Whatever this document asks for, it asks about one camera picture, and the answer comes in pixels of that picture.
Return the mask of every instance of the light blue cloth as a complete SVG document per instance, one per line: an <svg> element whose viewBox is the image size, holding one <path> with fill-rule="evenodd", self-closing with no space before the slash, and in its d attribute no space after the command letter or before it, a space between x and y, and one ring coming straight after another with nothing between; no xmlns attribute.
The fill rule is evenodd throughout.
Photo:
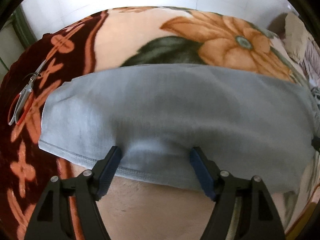
<svg viewBox="0 0 320 240"><path fill-rule="evenodd" d="M65 82L47 99L39 147L92 168L113 145L117 176L200 189L200 146L220 169L273 192L297 190L315 150L319 110L299 85L192 64L123 67Z"/></svg>

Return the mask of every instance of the bed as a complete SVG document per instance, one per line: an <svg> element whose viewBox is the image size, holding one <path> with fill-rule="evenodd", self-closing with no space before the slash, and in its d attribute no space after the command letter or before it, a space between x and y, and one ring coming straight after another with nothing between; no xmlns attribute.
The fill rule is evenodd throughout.
<svg viewBox="0 0 320 240"><path fill-rule="evenodd" d="M84 170L38 148L42 110L52 91L72 78L121 66L196 63L230 67L230 62L219 59L221 53L230 53L228 45L219 44L223 49L218 54L214 53L216 47L211 47L212 41L225 35L241 36L253 45L254 56L247 53L246 43L235 45L238 56L243 57L242 61L258 55L253 61L252 72L308 86L302 69L289 58L276 34L238 18L188 8L109 9L56 33L45 34L30 46L12 65L0 87L0 177L3 192L0 194L0 220L9 238L23 239L35 204L50 177L70 178ZM24 77L34 72L45 58L48 63L42 69L42 77L35 82L36 99L26 119L20 126L9 126L9 107L25 86L27 80ZM247 71L242 61L232 68ZM287 239L295 239L312 216L320 197L319 183L320 161L316 152L303 173L298 192L272 195ZM114 187L112 184L113 193L117 190ZM110 217L105 207L108 207L110 198L112 193L111 197L99 202L106 227ZM70 200L70 205L77 239L82 239L74 199Z"/></svg>

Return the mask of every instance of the metal rivet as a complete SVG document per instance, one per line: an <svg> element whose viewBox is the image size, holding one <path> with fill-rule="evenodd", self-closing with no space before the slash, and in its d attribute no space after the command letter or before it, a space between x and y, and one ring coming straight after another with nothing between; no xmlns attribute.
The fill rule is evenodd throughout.
<svg viewBox="0 0 320 240"><path fill-rule="evenodd" d="M51 182L56 182L57 180L59 179L59 177L58 176L53 176L53 177L51 177Z"/></svg>
<svg viewBox="0 0 320 240"><path fill-rule="evenodd" d="M91 170L85 170L85 171L83 172L83 176L86 176L86 177L90 176L91 174L92 174L92 171L91 171Z"/></svg>
<svg viewBox="0 0 320 240"><path fill-rule="evenodd" d="M253 180L254 180L255 182L260 182L260 181L261 181L261 178L256 175L256 176L253 176Z"/></svg>
<svg viewBox="0 0 320 240"><path fill-rule="evenodd" d="M221 171L221 172L220 172L220 175L221 175L222 177L228 177L228 176L230 175L230 173L227 172L227 171Z"/></svg>

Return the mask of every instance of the beige pillow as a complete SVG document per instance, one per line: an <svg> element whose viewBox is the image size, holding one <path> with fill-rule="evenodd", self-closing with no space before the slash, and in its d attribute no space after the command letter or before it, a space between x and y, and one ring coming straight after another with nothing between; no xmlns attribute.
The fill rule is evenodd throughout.
<svg viewBox="0 0 320 240"><path fill-rule="evenodd" d="M300 63L306 52L308 31L303 22L292 12L285 18L284 47L290 58Z"/></svg>

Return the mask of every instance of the black clamp arm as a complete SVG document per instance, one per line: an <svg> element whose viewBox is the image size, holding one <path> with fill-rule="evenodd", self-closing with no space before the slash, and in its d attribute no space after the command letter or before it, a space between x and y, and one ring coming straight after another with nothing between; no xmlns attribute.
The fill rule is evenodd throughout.
<svg viewBox="0 0 320 240"><path fill-rule="evenodd" d="M235 178L208 160L199 147L191 150L190 163L205 194L216 202L201 240L226 239L238 196L242 206L235 240L285 240L277 209L259 176Z"/></svg>
<svg viewBox="0 0 320 240"><path fill-rule="evenodd" d="M110 240L96 201L107 193L121 158L120 148L113 146L92 170L71 179L53 176L33 211L24 239L75 239L69 205L69 196L75 195L85 239Z"/></svg>

